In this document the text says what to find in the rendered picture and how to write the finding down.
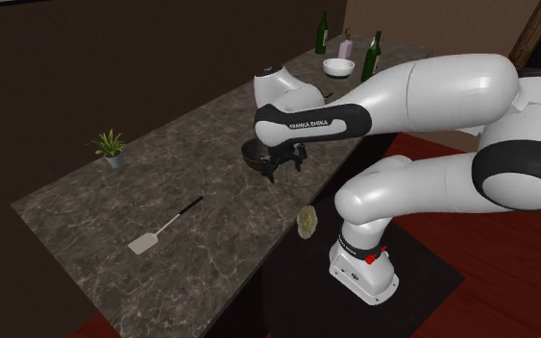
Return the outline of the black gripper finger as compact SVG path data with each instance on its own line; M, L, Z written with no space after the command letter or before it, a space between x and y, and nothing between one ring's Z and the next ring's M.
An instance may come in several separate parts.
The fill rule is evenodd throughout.
M306 146L303 143L297 143L293 146L293 161L295 163L295 169L300 172L303 161L307 158Z
M262 159L263 170L262 175L266 177L271 183L275 182L274 172L278 168L278 159L276 157L264 157Z

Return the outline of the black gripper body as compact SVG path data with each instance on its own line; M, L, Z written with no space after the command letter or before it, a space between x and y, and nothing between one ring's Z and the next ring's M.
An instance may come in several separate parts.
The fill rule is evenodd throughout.
M276 147L269 148L269 161L270 162L285 162L289 160L297 160L299 155L299 143L295 144L283 144Z

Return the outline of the dark brown bowl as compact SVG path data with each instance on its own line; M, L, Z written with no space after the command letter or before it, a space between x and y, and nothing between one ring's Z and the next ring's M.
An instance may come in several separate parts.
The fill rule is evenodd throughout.
M241 154L245 163L255 171L262 172L270 158L268 147L256 137L245 141L241 146Z

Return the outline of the round beige patterned disc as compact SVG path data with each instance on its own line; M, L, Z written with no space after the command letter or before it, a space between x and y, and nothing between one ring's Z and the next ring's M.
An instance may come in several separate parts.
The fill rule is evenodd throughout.
M297 231L300 237L303 239L309 239L315 233L318 224L318 218L314 206L304 206L298 213L296 223Z

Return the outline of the white bowl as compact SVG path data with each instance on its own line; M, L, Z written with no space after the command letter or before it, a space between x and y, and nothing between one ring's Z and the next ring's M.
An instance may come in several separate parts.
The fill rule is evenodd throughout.
M333 58L323 61L324 73L332 78L347 78L355 69L355 63L351 60Z

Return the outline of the green glass bottle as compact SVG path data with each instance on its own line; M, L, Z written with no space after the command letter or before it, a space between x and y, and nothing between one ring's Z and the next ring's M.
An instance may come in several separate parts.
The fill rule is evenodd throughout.
M315 48L314 51L316 54L325 54L326 53L326 45L327 45L327 38L329 33L329 27L327 23L327 11L323 11L322 13L322 19L320 24L318 25L317 32L316 32L316 40L315 40Z
M381 57L381 31L376 31L370 47L368 48L361 72L360 81L363 83L371 78L377 69Z

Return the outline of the black robot stand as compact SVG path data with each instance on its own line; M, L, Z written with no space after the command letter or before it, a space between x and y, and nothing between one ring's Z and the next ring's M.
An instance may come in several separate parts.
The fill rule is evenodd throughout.
M342 225L333 200L314 207L316 232L303 239L291 229L261 268L264 322L273 338L410 338L464 280L391 223L382 240L400 283L386 302L369 305L329 272Z

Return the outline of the small potted green plant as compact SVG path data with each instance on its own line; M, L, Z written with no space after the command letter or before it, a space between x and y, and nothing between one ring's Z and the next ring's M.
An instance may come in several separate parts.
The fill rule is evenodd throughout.
M88 142L96 147L95 154L101 155L112 168L121 168L125 164L124 149L126 143L119 139L121 133L110 129L107 133L100 133L98 139Z

